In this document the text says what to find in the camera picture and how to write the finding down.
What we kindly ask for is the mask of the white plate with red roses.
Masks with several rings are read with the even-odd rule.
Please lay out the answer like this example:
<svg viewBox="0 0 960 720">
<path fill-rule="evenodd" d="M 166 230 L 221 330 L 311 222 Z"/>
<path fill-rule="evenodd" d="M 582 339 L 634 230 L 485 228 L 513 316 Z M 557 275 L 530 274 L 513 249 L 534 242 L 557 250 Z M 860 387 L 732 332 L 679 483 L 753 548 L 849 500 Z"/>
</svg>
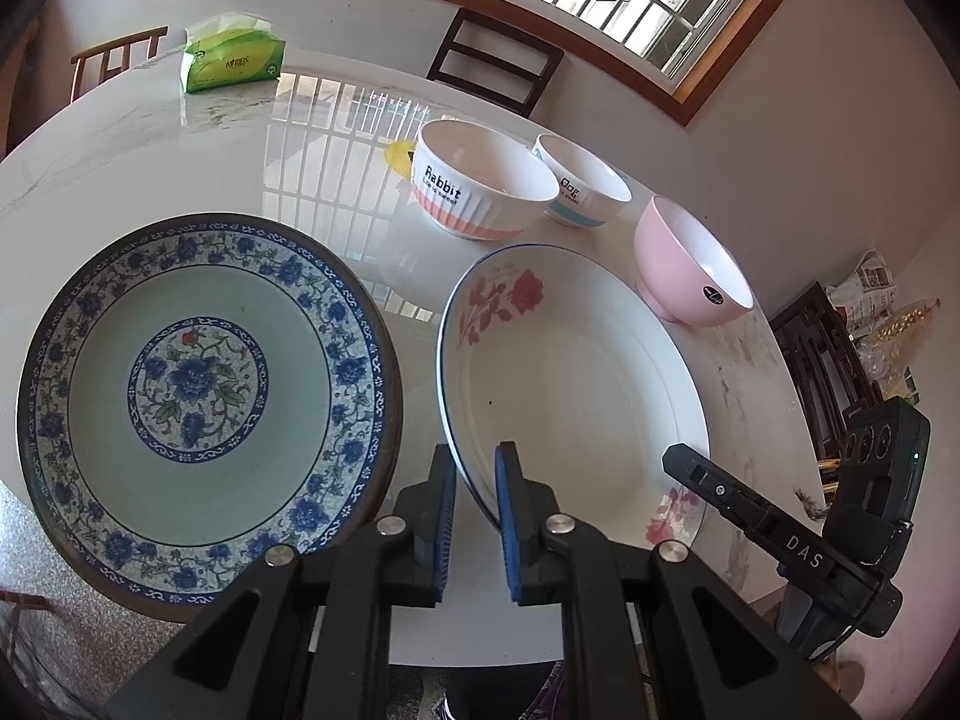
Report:
<svg viewBox="0 0 960 720">
<path fill-rule="evenodd" d="M 662 468 L 670 445 L 709 450 L 700 395 L 661 321 L 617 275 L 551 244 L 483 255 L 439 324 L 439 416 L 460 477 L 498 517 L 494 450 L 608 538 L 690 544 L 704 505 Z"/>
</svg>

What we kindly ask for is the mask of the blue floral porcelain plate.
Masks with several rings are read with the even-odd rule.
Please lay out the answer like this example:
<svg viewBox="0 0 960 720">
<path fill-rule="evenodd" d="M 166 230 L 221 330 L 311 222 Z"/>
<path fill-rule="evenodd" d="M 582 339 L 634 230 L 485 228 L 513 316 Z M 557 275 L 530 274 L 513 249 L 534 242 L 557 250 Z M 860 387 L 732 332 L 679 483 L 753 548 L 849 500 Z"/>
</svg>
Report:
<svg viewBox="0 0 960 720">
<path fill-rule="evenodd" d="M 37 325 L 16 438 L 57 551 L 110 600 L 187 621 L 265 551 L 379 511 L 404 421 L 381 312 L 316 239 L 259 216 L 150 224 Z"/>
</svg>

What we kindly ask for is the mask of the white pink striped Rabbit bowl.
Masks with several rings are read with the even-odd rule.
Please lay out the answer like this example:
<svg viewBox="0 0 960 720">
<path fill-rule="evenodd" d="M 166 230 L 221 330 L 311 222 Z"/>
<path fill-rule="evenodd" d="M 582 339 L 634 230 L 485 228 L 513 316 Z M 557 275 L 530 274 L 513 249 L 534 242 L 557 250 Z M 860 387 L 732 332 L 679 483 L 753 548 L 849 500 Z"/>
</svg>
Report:
<svg viewBox="0 0 960 720">
<path fill-rule="evenodd" d="M 517 238 L 560 195 L 555 174 L 527 146 L 459 119 L 421 126 L 410 187 L 436 224 L 487 242 Z"/>
</svg>

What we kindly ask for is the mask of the white blue striped bowl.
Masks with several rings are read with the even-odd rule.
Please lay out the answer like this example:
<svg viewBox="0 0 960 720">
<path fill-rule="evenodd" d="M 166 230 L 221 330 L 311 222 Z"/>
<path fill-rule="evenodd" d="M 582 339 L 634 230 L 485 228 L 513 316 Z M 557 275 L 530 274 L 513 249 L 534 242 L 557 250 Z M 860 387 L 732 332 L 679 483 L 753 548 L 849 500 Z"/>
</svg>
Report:
<svg viewBox="0 0 960 720">
<path fill-rule="evenodd" d="M 630 205 L 633 193 L 623 177 L 596 154 L 555 133 L 540 133 L 532 154 L 556 177 L 560 192 L 545 215 L 557 223 L 594 229 Z"/>
</svg>

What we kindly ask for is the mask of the dark wooden side cabinet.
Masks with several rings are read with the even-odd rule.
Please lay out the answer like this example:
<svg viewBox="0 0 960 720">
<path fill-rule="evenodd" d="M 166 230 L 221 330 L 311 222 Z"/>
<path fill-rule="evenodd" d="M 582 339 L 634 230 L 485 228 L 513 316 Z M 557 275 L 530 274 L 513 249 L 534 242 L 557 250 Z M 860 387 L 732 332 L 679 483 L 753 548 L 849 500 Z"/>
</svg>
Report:
<svg viewBox="0 0 960 720">
<path fill-rule="evenodd" d="M 770 320 L 804 411 L 818 460 L 843 452 L 848 422 L 882 401 L 867 377 L 843 317 L 822 284 L 805 289 Z"/>
</svg>

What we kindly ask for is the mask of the newspaper bundle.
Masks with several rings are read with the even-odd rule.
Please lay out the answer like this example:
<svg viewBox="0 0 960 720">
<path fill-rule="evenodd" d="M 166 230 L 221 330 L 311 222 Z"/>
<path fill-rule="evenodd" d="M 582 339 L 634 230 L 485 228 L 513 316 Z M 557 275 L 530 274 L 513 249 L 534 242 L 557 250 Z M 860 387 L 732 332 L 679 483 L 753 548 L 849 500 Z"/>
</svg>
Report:
<svg viewBox="0 0 960 720">
<path fill-rule="evenodd" d="M 854 270 L 825 294 L 851 335 L 864 335 L 885 316 L 896 301 L 893 273 L 878 250 L 867 250 Z"/>
</svg>

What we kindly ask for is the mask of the yellow round warning sticker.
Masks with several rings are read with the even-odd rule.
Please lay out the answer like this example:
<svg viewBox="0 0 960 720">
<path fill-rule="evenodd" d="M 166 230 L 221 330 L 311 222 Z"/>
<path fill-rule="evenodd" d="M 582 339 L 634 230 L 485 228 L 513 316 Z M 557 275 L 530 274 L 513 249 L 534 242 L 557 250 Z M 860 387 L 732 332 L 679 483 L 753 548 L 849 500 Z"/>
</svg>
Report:
<svg viewBox="0 0 960 720">
<path fill-rule="evenodd" d="M 400 177 L 408 179 L 412 175 L 413 153 L 415 153 L 415 140 L 395 140 L 384 146 L 384 160 L 392 171 L 397 172 Z"/>
</svg>

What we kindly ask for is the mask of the dark wooden chair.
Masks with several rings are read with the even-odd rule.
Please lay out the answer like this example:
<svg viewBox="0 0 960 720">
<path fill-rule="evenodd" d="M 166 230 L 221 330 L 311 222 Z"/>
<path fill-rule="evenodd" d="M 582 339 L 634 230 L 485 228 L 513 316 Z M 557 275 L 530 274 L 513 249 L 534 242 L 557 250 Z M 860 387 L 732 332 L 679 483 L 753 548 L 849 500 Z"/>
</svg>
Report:
<svg viewBox="0 0 960 720">
<path fill-rule="evenodd" d="M 530 32 L 459 8 L 427 78 L 528 119 L 564 58 L 562 49 Z"/>
</svg>

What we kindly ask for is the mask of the green tissue pack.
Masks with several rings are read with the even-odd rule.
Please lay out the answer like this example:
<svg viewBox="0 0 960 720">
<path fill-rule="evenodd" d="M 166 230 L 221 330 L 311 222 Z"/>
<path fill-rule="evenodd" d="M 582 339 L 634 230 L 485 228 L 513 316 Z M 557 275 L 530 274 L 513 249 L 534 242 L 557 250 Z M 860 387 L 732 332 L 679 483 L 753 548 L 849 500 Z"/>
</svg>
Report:
<svg viewBox="0 0 960 720">
<path fill-rule="evenodd" d="M 230 11 L 185 28 L 181 88 L 185 94 L 280 76 L 286 43 L 272 23 Z"/>
</svg>

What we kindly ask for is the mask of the light wooden chair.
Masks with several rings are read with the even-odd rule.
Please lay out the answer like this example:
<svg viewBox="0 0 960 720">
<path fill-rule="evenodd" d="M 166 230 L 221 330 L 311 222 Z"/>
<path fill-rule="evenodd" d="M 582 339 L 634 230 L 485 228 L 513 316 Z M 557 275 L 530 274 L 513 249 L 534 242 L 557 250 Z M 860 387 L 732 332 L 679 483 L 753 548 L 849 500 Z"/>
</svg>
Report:
<svg viewBox="0 0 960 720">
<path fill-rule="evenodd" d="M 137 62 L 155 59 L 167 26 L 131 32 L 105 43 L 80 50 L 70 60 L 71 78 L 68 100 L 78 101 L 89 88 L 96 88 L 122 75 Z"/>
</svg>

